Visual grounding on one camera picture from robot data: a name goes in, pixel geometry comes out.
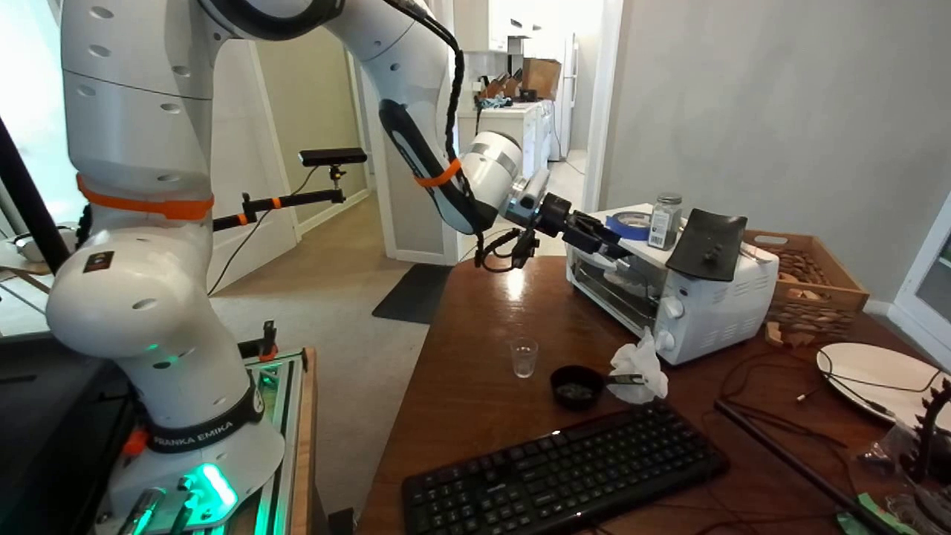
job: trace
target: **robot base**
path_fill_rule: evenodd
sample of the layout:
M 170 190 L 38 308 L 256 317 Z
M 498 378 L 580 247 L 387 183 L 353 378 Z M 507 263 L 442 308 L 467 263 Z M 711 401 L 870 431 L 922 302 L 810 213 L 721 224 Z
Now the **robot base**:
M 207 447 L 143 452 L 119 464 L 99 505 L 96 535 L 161 535 L 182 522 L 191 531 L 229 531 L 235 522 L 253 522 L 256 531 L 289 531 L 305 360 L 290 352 L 246 367 L 259 383 L 265 419 Z

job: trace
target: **wooden desk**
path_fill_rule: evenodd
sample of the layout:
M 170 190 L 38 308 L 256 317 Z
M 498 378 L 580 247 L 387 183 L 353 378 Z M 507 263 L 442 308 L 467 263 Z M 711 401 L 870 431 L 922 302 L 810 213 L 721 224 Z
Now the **wooden desk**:
M 530 379 L 516 379 L 507 364 L 504 346 L 521 334 L 542 345 L 542 364 Z M 867 334 L 867 340 L 909 349 L 882 325 L 867 328 Z M 458 263 L 387 441 L 360 531 L 402 531 L 402 482 L 408 476 L 585 419 L 585 412 L 564 412 L 552 404 L 546 373 L 567 363 L 608 370 L 608 357 L 625 340 L 634 340 L 634 334 L 564 282 L 561 257 L 530 260 L 524 290 L 512 275 Z M 754 337 L 669 367 L 671 406 L 727 452 L 730 468 L 711 483 L 613 517 L 602 528 L 699 531 L 717 520 L 742 517 L 788 520 L 761 522 L 766 531 L 839 531 L 831 498 L 712 410 L 721 383 L 730 378 L 730 383 L 745 383 L 736 391 L 739 401 L 840 440 L 840 455 L 854 461 L 886 432 L 886 425 L 839 401 L 815 373 L 810 352 L 815 346 L 784 349 Z M 620 401 L 607 395 L 592 412 L 617 406 Z M 879 483 L 858 468 L 846 476 L 843 467 L 851 464 L 830 455 L 825 441 L 779 431 L 772 437 L 846 493 L 851 477 L 858 489 Z

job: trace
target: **floor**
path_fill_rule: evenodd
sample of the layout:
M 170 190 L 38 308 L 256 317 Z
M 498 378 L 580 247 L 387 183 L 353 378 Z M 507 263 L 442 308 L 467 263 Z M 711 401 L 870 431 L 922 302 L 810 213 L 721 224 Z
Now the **floor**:
M 585 155 L 574 152 L 552 165 L 550 190 L 580 204 L 583 168 Z M 539 250 L 539 256 L 559 253 L 561 241 L 550 238 Z M 371 196 L 210 300 L 237 337 L 256 337 L 261 321 L 277 321 L 281 346 L 313 346 L 319 352 L 314 473 L 326 510 L 362 510 L 427 331 L 423 323 L 371 317 L 377 300 L 408 266 L 384 256 Z M 4 334 L 44 328 L 41 290 L 17 279 L 5 279 L 4 290 L 15 290 L 0 294 Z

